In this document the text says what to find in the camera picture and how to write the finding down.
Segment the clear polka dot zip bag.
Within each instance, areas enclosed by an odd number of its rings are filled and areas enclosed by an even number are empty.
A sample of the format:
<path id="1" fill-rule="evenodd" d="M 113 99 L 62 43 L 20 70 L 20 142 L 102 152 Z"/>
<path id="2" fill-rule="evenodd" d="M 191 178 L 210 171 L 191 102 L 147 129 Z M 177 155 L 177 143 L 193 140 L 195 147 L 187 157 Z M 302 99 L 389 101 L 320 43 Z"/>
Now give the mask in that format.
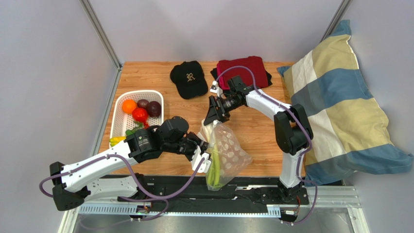
<path id="1" fill-rule="evenodd" d="M 209 141 L 208 131 L 210 126 L 202 125 L 199 133 L 197 134 L 201 139 Z M 222 141 L 224 143 L 223 153 L 221 156 L 221 183 L 222 187 L 227 185 L 232 181 L 236 176 L 240 174 L 249 164 L 252 163 L 252 157 L 242 149 L 236 135 L 234 132 L 224 125 L 223 123 L 219 126 L 219 134 L 222 136 Z"/>

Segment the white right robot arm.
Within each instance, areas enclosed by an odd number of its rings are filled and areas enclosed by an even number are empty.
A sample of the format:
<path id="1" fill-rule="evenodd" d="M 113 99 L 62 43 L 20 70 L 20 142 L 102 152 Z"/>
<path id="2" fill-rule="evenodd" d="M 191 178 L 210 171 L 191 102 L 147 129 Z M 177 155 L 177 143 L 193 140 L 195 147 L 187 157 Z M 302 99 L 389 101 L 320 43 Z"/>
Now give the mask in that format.
<path id="1" fill-rule="evenodd" d="M 229 121 L 230 112 L 243 105 L 256 109 L 274 122 L 276 142 L 283 152 L 280 185 L 287 194 L 300 188 L 300 170 L 302 156 L 311 145 L 313 132 L 307 114 L 302 105 L 289 105 L 280 102 L 254 85 L 247 86 L 240 76 L 228 81 L 230 93 L 221 97 L 222 90 L 217 81 L 213 81 L 209 97 L 209 109 L 203 124 L 206 126 L 214 121 Z"/>

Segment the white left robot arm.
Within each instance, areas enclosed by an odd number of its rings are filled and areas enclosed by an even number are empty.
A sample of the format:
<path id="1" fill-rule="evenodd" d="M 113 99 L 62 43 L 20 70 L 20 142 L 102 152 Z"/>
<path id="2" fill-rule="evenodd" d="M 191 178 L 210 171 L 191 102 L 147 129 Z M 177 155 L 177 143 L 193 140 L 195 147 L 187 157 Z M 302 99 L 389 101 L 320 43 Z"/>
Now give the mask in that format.
<path id="1" fill-rule="evenodd" d="M 212 163 L 207 152 L 208 143 L 188 129 L 185 119 L 174 116 L 161 125 L 137 130 L 110 149 L 83 161 L 70 165 L 50 164 L 52 198 L 57 210 L 67 211 L 99 198 L 131 198 L 138 192 L 160 199 L 161 196 L 144 188 L 135 173 L 122 179 L 104 176 L 122 167 L 131 170 L 132 165 L 157 159 L 163 152 L 184 155 L 194 173 L 206 173 Z"/>

